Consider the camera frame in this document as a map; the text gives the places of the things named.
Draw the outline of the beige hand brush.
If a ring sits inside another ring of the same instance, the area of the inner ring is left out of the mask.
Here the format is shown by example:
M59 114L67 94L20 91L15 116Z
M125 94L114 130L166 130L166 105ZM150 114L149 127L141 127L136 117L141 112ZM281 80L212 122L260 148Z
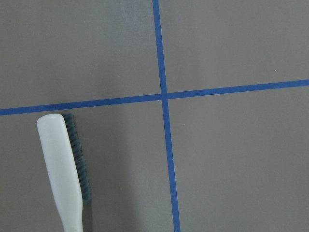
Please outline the beige hand brush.
M48 114L37 120L43 156L64 231L82 232L83 207L91 187L73 114Z

